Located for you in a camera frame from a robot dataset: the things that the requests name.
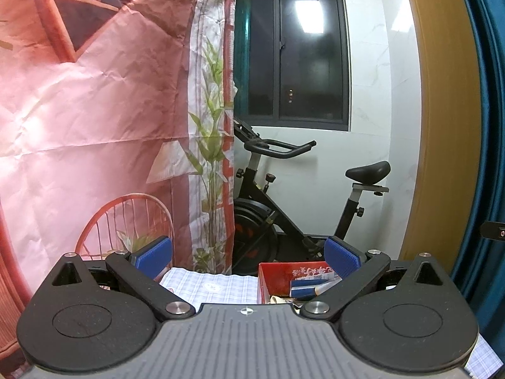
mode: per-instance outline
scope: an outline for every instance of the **exercise bike seat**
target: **exercise bike seat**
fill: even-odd
[[[345,171],[345,176],[363,185],[375,185],[391,172],[391,165],[381,161],[364,167],[350,168]]]

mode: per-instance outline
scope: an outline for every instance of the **exercise bike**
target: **exercise bike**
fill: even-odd
[[[245,170],[238,169],[237,178],[242,178],[238,198],[234,203],[235,238],[233,246],[232,272],[238,275],[256,275],[261,262],[303,262],[324,260],[324,242],[327,235],[306,235],[282,209],[267,195],[267,190],[275,176],[266,175],[266,185],[261,188],[256,183],[256,173],[262,155],[277,159],[289,159],[309,152],[316,146],[315,141],[304,145],[293,145],[274,139],[263,139],[252,127],[238,117],[234,117],[234,134],[244,143],[244,149],[251,152]],[[271,146],[284,150],[272,149]],[[345,176],[356,181],[345,204],[334,235],[344,239],[354,215],[363,216],[364,208],[359,207],[363,191],[371,191],[381,196],[389,188],[376,185],[391,171],[387,161],[349,169]]]

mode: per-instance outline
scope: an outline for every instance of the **chair print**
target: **chair print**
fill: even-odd
[[[75,252],[84,260],[100,260],[116,250],[135,252],[161,235],[173,242],[167,207],[152,195],[131,193],[106,203],[92,216]]]

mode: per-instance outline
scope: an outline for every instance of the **pink curtain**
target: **pink curtain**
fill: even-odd
[[[174,265],[229,272],[233,17],[233,0],[0,0],[4,375],[65,252],[170,233]]]

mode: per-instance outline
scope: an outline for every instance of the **window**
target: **window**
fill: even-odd
[[[233,70],[250,124],[347,130],[342,0],[237,0]]]

